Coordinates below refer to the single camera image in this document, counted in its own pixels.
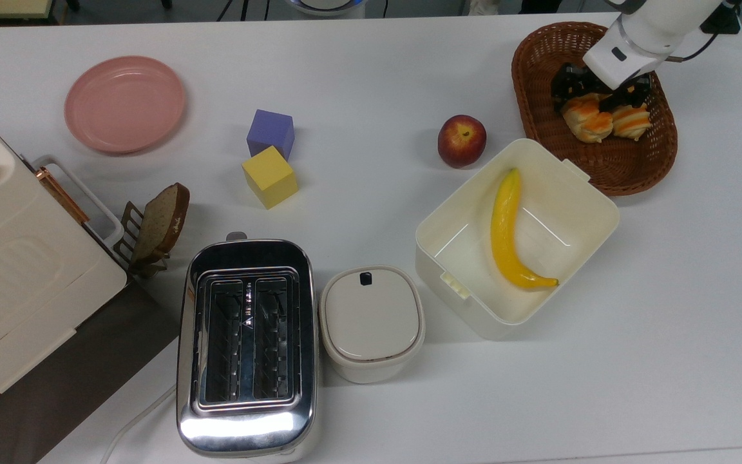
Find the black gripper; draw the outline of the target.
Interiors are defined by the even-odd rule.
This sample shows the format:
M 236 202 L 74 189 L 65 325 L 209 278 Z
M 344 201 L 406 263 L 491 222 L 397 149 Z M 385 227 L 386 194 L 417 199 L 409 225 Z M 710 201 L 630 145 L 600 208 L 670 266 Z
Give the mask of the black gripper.
M 600 112 L 614 112 L 621 106 L 639 108 L 651 93 L 650 75 L 633 77 L 616 89 L 610 89 L 588 67 L 565 63 L 551 81 L 553 109 L 562 112 L 573 98 L 597 93 L 606 97 L 600 98 Z

